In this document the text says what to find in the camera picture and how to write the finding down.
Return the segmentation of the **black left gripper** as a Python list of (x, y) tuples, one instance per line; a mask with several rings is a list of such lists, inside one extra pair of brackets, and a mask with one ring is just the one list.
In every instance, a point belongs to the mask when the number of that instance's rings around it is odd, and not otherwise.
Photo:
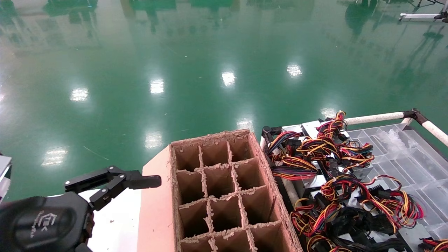
[[(60, 196), (35, 196), (2, 203), (0, 250), (89, 252), (88, 239), (95, 224), (92, 209), (101, 210), (126, 189), (161, 185), (159, 175), (143, 176), (138, 170), (109, 166), (69, 179), (65, 182), (66, 193)], [(103, 188), (90, 197), (90, 204), (77, 194), (100, 186)]]

